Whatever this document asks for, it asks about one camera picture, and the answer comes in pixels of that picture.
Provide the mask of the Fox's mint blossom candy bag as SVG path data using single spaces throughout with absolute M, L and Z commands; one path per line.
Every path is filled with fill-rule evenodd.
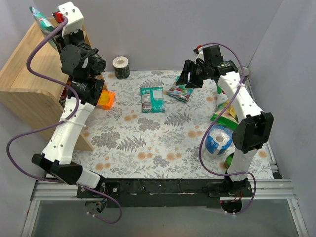
M 175 83 L 173 86 L 167 91 L 167 95 L 182 101 L 182 102 L 187 102 L 190 95 L 193 92 L 192 88 L 186 88 L 185 85 L 176 85 L 177 80 L 179 79 L 179 76 L 177 77 Z

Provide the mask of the teal fox's bag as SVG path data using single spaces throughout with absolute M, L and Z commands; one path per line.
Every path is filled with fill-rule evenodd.
M 165 112 L 162 87 L 141 88 L 140 93 L 143 113 Z
M 47 37 L 55 27 L 49 21 L 49 19 L 35 7 L 29 7 L 30 12 L 32 13 L 37 25 L 39 26 L 44 38 Z

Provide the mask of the teal Fox's bag back side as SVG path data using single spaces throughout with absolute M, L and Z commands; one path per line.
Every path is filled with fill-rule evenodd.
M 165 112 L 162 87 L 141 88 L 140 93 L 143 113 Z

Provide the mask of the red fruit gummy bag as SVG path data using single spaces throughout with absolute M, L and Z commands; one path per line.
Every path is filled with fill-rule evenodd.
M 67 89 L 64 88 L 62 94 L 61 94 L 61 97 L 59 99 L 59 103 L 62 107 L 65 107 L 65 103 L 66 103 L 66 98 L 67 98 Z

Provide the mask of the small orange candy bag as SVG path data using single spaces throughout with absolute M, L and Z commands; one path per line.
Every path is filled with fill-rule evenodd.
M 113 91 L 103 90 L 96 107 L 103 110 L 110 110 L 113 106 L 115 95 Z

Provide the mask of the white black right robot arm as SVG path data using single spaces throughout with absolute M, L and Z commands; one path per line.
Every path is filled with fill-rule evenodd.
M 255 103 L 244 84 L 244 75 L 233 61 L 225 61 L 220 43 L 207 43 L 194 49 L 195 61 L 186 60 L 176 85 L 186 88 L 201 88 L 204 80 L 212 79 L 228 97 L 228 106 L 237 114 L 238 126 L 232 134 L 235 151 L 233 160 L 220 179 L 207 184 L 211 197 L 220 194 L 233 195 L 243 189 L 255 192 L 248 181 L 248 170 L 259 149 L 267 143 L 274 117 L 265 113 Z

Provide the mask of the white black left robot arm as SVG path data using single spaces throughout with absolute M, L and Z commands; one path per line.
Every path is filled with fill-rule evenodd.
M 32 163 L 69 185 L 105 191 L 105 179 L 72 161 L 73 151 L 85 122 L 101 96 L 106 61 L 84 39 L 82 30 L 57 36 L 61 70 L 70 78 L 64 110 L 49 143 Z

